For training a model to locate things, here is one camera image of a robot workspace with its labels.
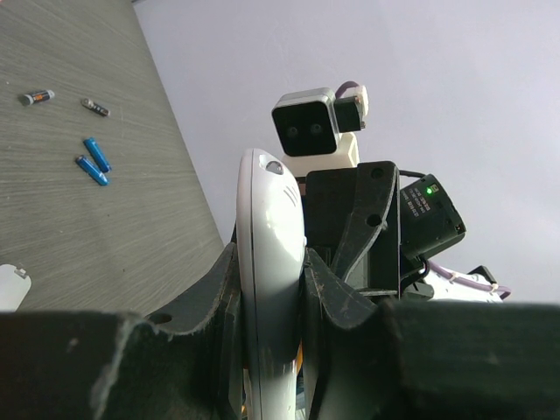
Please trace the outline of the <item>orange battery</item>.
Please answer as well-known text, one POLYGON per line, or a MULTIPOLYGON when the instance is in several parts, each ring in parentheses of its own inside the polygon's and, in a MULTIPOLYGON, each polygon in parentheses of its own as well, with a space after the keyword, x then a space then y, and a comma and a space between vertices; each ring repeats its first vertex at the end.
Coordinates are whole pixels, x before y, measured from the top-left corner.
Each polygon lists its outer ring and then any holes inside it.
POLYGON ((296 357, 296 368, 297 368, 297 375, 301 373, 301 369, 303 366, 304 357, 303 357, 303 343, 300 342, 297 349, 297 357, 296 357))

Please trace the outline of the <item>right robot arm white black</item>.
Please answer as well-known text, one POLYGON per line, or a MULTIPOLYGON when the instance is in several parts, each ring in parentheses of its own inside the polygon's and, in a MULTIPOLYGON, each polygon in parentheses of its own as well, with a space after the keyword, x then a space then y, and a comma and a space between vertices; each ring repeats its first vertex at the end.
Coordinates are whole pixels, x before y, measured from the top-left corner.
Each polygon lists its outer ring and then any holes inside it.
POLYGON ((466 235, 459 211, 433 175, 380 161, 311 171, 297 184, 308 247, 369 300, 501 303, 510 296, 483 265, 462 273, 433 262, 466 235))

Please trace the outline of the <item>white battery cover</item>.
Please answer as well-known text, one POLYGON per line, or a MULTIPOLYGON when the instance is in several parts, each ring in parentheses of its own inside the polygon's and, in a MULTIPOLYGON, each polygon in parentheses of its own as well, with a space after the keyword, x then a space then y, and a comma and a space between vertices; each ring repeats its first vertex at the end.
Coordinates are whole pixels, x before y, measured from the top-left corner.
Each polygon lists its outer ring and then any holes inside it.
POLYGON ((22 304, 32 286, 24 269, 11 264, 0 266, 0 310, 14 312, 22 304))

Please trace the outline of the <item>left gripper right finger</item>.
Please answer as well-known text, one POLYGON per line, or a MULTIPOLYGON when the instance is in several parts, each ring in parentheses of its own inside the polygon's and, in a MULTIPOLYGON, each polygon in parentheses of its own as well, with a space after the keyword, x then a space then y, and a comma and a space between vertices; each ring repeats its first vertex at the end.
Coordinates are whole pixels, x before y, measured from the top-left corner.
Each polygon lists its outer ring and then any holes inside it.
POLYGON ((556 419, 559 309, 370 302, 319 255, 304 263, 310 419, 556 419))

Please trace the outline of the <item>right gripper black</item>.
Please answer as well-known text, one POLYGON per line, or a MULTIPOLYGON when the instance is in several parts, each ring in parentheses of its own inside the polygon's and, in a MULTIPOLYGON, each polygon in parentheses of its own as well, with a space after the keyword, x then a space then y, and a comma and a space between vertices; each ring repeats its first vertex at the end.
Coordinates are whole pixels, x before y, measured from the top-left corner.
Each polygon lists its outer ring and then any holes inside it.
POLYGON ((401 294, 399 175, 390 161, 312 171, 305 178, 307 246, 346 283, 365 266, 373 296, 401 294))

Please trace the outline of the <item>grey black battery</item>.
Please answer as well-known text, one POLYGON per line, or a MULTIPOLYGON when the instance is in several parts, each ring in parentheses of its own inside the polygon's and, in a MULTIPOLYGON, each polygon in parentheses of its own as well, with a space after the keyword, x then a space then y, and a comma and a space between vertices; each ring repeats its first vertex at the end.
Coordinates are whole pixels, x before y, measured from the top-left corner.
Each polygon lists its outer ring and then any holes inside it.
POLYGON ((91 100, 90 98, 83 98, 80 103, 84 108, 96 113, 98 116, 102 116, 102 117, 110 116, 110 110, 108 108, 100 105, 99 103, 91 100))

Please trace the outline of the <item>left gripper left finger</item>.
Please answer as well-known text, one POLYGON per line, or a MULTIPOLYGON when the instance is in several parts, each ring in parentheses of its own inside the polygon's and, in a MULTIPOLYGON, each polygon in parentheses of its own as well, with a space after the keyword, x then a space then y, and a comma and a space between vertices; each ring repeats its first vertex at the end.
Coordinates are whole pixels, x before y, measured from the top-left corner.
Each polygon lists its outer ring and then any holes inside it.
POLYGON ((4 419, 238 419, 237 247, 152 314, 21 311, 1 317, 4 419))

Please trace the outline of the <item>blue battery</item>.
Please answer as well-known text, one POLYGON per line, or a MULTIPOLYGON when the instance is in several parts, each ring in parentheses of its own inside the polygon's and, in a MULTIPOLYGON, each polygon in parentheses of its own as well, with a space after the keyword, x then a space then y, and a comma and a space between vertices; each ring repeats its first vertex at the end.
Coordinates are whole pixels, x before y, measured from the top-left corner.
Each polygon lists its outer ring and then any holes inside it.
POLYGON ((111 172, 112 167, 106 158, 101 146, 93 138, 87 138, 83 140, 86 149, 89 151, 90 155, 94 159, 95 163, 103 173, 111 172))
POLYGON ((80 155, 75 159, 75 163, 99 186, 108 186, 109 179, 105 174, 87 157, 80 155))

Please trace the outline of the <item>dark battery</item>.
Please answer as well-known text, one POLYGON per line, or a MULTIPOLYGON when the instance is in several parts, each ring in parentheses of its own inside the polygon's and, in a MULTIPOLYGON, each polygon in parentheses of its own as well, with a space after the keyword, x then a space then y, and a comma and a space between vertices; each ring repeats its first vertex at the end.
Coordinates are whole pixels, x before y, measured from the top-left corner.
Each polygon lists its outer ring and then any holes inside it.
POLYGON ((50 89, 43 89, 35 92, 22 94, 19 100, 24 106, 31 106, 41 102, 50 101, 55 97, 55 93, 50 89))

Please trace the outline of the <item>white remote control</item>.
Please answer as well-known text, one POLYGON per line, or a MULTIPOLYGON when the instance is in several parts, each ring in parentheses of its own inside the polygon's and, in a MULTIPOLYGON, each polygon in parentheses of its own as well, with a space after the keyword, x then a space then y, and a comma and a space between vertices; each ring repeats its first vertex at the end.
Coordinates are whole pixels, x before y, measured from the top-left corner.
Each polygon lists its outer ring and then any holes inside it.
POLYGON ((292 419, 297 406, 298 306, 305 224, 298 183, 261 149, 244 152, 236 197, 251 419, 292 419))

